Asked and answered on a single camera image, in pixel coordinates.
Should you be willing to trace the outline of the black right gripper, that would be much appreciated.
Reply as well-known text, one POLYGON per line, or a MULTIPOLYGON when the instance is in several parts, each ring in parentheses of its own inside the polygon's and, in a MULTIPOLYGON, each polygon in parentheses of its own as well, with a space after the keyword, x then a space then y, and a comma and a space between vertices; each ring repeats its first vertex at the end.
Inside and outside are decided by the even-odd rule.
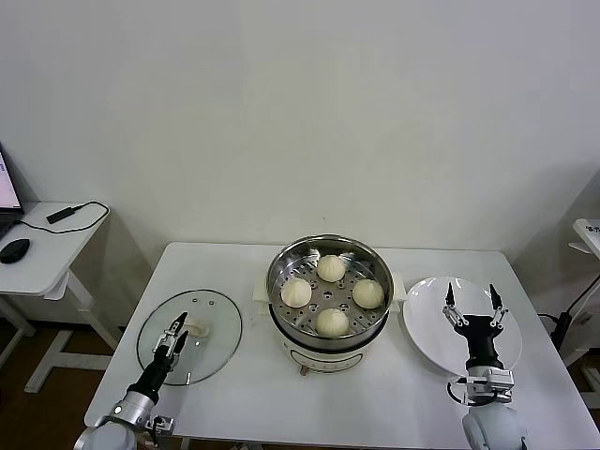
POLYGON ((502 368, 502 362, 494 346, 494 339, 502 332, 503 319, 508 309, 503 306, 500 294, 489 284, 490 300, 494 314, 491 317, 464 317, 457 309, 453 284, 448 283, 442 314, 454 327, 454 331, 467 340, 469 358, 467 370, 475 367, 502 368))

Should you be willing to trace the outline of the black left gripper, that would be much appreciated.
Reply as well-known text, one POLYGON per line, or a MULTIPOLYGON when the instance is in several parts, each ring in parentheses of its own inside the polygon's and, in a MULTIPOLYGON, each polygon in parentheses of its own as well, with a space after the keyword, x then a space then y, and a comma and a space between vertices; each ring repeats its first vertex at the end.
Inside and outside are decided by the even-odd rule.
POLYGON ((154 347, 153 361, 144 369, 142 375, 135 383, 128 387, 129 392, 136 392, 158 402, 158 391, 164 384, 167 376, 173 370, 173 364, 178 362, 188 338, 188 330, 182 332, 187 318, 186 312, 179 315, 159 336, 154 347))

